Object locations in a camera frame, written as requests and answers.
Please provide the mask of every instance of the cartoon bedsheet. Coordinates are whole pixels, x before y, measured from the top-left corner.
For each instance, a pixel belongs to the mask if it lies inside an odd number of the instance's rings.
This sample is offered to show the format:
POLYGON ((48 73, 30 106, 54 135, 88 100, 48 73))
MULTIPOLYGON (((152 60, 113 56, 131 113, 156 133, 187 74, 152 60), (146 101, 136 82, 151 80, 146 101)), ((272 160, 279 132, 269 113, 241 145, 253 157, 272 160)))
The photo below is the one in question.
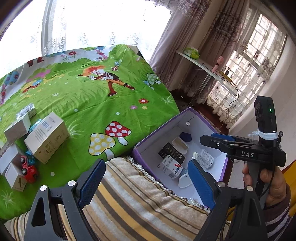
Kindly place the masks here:
MULTIPOLYGON (((97 158, 122 155, 178 114, 178 108, 149 64, 126 45, 90 47, 28 61, 0 79, 0 140, 25 106, 34 103, 34 124, 51 111, 70 137, 44 165, 34 184, 12 190, 0 176, 0 218, 28 211, 37 189, 64 185, 97 158)), ((24 138, 17 144, 25 149, 24 138)))

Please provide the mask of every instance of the purple curtain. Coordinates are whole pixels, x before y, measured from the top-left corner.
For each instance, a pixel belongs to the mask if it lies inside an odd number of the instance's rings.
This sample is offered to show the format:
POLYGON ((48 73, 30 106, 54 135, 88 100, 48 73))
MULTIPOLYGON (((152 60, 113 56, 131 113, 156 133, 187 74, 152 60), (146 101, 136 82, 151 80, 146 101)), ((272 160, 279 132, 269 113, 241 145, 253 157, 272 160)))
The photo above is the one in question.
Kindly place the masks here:
POLYGON ((196 27, 200 25, 211 0, 172 0, 166 6, 173 9, 166 29, 149 61, 154 72, 168 87, 181 56, 176 54, 177 49, 184 49, 196 27))
MULTIPOLYGON (((239 39, 246 15, 249 9, 249 0, 227 0, 217 13, 209 28, 207 35, 199 49, 200 58, 214 67, 219 56, 224 62, 219 66, 221 70, 230 58, 236 42, 239 39)), ((198 67, 191 64, 179 88, 188 96, 192 96, 199 89, 202 81, 207 76, 203 70, 196 70, 198 67)), ((197 103, 204 103, 216 80, 211 78, 208 84, 197 98, 197 103)))

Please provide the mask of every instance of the white table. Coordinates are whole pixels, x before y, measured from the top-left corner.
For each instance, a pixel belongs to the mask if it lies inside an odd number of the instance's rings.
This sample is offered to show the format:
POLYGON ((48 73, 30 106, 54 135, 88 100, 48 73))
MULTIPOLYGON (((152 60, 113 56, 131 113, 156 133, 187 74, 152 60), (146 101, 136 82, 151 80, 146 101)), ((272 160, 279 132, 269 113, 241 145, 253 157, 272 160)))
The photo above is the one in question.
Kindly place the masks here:
POLYGON ((192 103, 194 102, 194 100, 197 98, 197 96, 202 92, 202 90, 204 89, 204 87, 206 86, 206 84, 209 82, 209 80, 211 79, 211 77, 214 77, 221 85, 223 85, 223 87, 225 87, 233 96, 237 96, 237 91, 234 88, 234 86, 232 84, 230 84, 228 81, 222 79, 218 74, 216 74, 215 72, 212 71, 212 66, 210 66, 209 64, 207 64, 205 61, 203 61, 202 59, 193 59, 190 58, 189 56, 187 56, 186 54, 180 52, 180 51, 176 51, 177 54, 181 55, 182 57, 188 59, 189 61, 191 61, 192 63, 196 64, 197 66, 199 66, 201 69, 203 69, 204 71, 207 72, 207 76, 206 78, 203 80, 201 86, 196 90, 196 92, 194 93, 190 103, 187 105, 187 107, 191 107, 192 103))

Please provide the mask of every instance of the metal screw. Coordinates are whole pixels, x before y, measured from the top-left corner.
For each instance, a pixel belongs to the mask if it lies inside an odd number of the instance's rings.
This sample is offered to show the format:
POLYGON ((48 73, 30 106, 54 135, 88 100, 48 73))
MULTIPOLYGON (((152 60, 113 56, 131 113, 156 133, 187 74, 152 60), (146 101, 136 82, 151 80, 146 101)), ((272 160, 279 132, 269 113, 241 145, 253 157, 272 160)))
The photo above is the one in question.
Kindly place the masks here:
POLYGON ((72 187, 76 184, 76 182, 74 180, 71 180, 68 182, 68 186, 72 187))
POLYGON ((249 192, 252 192, 254 189, 253 189, 252 186, 247 186, 247 190, 248 190, 249 192))
POLYGON ((225 187, 225 183, 224 182, 218 182, 218 187, 220 188, 224 188, 225 187))
POLYGON ((43 185, 43 186, 40 187, 40 190, 41 191, 45 191, 46 189, 47 189, 47 186, 46 185, 43 185))

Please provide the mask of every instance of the purple storage box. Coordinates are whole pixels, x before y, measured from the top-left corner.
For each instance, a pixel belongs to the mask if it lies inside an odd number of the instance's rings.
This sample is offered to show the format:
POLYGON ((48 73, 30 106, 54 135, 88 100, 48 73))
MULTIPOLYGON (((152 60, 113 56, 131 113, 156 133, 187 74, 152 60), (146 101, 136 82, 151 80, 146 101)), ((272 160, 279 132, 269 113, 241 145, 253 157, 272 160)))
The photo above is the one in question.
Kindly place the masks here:
POLYGON ((179 178, 171 180, 169 176, 157 168, 163 160, 163 158, 158 155, 158 152, 166 143, 172 143, 181 132, 187 132, 192 135, 192 141, 186 143, 188 145, 188 150, 185 154, 185 161, 182 163, 182 166, 187 168, 193 152, 200 153, 202 149, 205 149, 214 158, 214 162, 209 169, 204 170, 211 173, 216 181, 221 181, 227 164, 226 154, 219 150, 202 146, 200 143, 200 137, 202 135, 210 136, 212 133, 217 133, 217 131, 205 118, 192 108, 182 111, 136 144, 132 156, 147 172, 163 183, 168 189, 173 190, 175 194, 186 197, 187 199, 195 198, 202 204, 193 184, 186 188, 180 188, 178 186, 179 178))

